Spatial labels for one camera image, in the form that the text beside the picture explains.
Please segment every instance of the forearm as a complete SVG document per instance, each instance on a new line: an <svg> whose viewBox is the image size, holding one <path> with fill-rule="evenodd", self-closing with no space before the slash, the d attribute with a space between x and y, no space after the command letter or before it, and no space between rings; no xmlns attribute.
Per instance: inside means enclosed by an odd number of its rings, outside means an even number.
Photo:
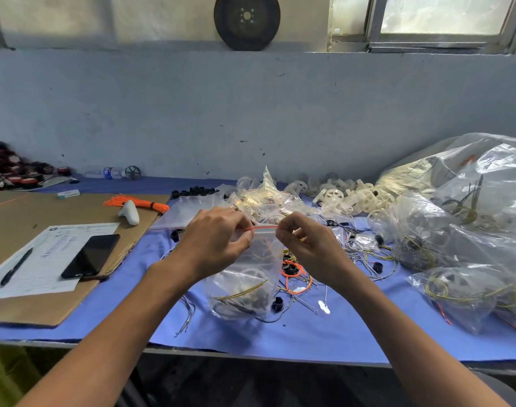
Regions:
<svg viewBox="0 0 516 407"><path fill-rule="evenodd" d="M399 309L355 265L336 290L355 308L417 405L507 404Z"/></svg>
<svg viewBox="0 0 516 407"><path fill-rule="evenodd" d="M19 407L114 405L148 340L196 280L168 260L143 280L19 403Z"/></svg>

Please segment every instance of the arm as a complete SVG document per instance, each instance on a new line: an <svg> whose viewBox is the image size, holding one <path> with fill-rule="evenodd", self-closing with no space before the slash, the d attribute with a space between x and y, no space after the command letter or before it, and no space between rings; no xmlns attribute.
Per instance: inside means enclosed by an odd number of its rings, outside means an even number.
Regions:
<svg viewBox="0 0 516 407"><path fill-rule="evenodd" d="M243 213L215 207L200 211L164 260L151 265L119 306L70 351L18 407L115 405L139 356L173 305L197 281L232 264L248 248L252 231L235 242Z"/></svg>
<svg viewBox="0 0 516 407"><path fill-rule="evenodd" d="M387 298L347 258L329 228L294 213L281 221L277 237L313 277L349 301L417 405L507 406Z"/></svg>

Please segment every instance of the person's left hand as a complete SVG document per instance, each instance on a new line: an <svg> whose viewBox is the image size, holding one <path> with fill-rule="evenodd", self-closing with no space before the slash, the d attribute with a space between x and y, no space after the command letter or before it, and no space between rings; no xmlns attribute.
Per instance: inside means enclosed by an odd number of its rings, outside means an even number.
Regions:
<svg viewBox="0 0 516 407"><path fill-rule="evenodd" d="M244 232L237 241L230 241L235 230ZM188 267L197 282L233 264L250 246L254 231L242 212L213 207L200 210L181 236L166 259Z"/></svg>

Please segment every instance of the phone screen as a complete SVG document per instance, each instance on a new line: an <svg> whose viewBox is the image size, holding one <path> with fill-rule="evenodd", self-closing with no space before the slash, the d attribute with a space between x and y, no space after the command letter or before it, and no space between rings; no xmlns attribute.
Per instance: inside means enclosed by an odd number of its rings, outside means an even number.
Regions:
<svg viewBox="0 0 516 407"><path fill-rule="evenodd" d="M111 254L120 235L93 235L61 274L62 278L97 275Z"/></svg>

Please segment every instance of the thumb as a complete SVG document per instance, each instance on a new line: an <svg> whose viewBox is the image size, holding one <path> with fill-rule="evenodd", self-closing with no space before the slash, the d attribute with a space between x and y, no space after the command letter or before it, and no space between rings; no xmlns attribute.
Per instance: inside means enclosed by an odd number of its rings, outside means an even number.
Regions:
<svg viewBox="0 0 516 407"><path fill-rule="evenodd" d="M277 239L295 255L305 251L306 246L292 232L277 228Z"/></svg>
<svg viewBox="0 0 516 407"><path fill-rule="evenodd" d="M229 252L234 254L236 257L239 257L243 251L250 247L250 243L253 238L254 231L245 231L237 241L233 241L228 245Z"/></svg>

